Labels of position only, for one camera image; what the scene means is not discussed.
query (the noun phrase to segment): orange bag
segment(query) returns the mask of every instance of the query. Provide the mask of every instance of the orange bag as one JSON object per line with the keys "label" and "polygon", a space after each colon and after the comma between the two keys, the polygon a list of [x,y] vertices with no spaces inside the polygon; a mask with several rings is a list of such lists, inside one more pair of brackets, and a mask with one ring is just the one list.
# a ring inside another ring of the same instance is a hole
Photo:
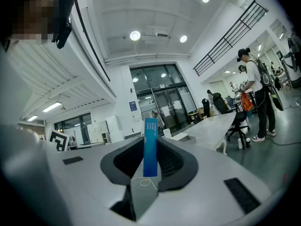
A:
{"label": "orange bag", "polygon": [[243,104],[244,111],[250,111],[253,108],[253,104],[245,92],[241,93],[240,99],[241,103]]}

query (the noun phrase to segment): white ceiling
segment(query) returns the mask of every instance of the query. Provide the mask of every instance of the white ceiling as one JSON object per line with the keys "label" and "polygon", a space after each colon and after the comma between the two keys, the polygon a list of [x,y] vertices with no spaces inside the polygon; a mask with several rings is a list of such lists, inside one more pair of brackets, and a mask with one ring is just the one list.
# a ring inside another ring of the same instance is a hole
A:
{"label": "white ceiling", "polygon": [[[168,33],[161,41],[147,43],[140,38],[136,52],[188,54],[212,20],[218,9],[228,0],[100,0],[98,9],[105,34],[108,58],[135,54],[135,42],[130,40],[131,31],[145,35],[148,26],[160,26]],[[187,35],[185,43],[180,43]]]}
{"label": "white ceiling", "polygon": [[[77,65],[71,63],[65,53],[66,50],[58,50],[54,43],[28,45],[18,42],[10,48],[11,64],[33,90],[23,119],[37,115],[37,120],[48,120],[84,106],[108,103],[91,90],[89,81],[81,78]],[[56,101],[62,105],[42,112]]]}

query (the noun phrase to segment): white t-shirt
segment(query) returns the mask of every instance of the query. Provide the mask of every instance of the white t-shirt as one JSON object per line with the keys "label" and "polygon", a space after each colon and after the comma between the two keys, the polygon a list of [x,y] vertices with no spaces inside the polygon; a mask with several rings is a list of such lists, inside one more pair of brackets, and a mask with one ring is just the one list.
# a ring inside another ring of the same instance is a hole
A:
{"label": "white t-shirt", "polygon": [[263,86],[260,82],[261,78],[257,65],[253,61],[249,61],[248,63],[246,63],[246,71],[248,80],[254,81],[254,84],[251,86],[252,90],[256,92],[262,89]]}

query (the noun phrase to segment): cup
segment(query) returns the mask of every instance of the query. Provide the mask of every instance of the cup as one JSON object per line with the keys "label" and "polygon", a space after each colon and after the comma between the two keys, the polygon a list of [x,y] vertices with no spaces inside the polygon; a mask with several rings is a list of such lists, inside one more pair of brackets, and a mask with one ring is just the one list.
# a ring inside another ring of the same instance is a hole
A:
{"label": "cup", "polygon": [[249,148],[251,146],[251,139],[247,138],[246,139],[246,147]]}
{"label": "cup", "polygon": [[241,139],[240,138],[238,139],[238,147],[239,147],[239,149],[243,148],[243,144],[241,143]]}

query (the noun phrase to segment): gray floor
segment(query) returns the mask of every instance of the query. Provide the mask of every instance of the gray floor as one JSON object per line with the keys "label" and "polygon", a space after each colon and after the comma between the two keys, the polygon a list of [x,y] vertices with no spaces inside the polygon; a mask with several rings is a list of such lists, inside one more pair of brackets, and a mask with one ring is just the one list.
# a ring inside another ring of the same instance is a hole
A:
{"label": "gray floor", "polygon": [[[228,157],[258,176],[273,192],[288,185],[301,162],[301,108],[295,103],[300,101],[301,89],[281,90],[278,94],[286,109],[279,111],[275,108],[276,136],[267,136],[263,142],[252,142],[251,148],[243,151],[238,148],[239,136],[236,133],[227,143],[226,150]],[[249,117],[249,126],[247,137],[252,138],[258,132],[256,114]]]}

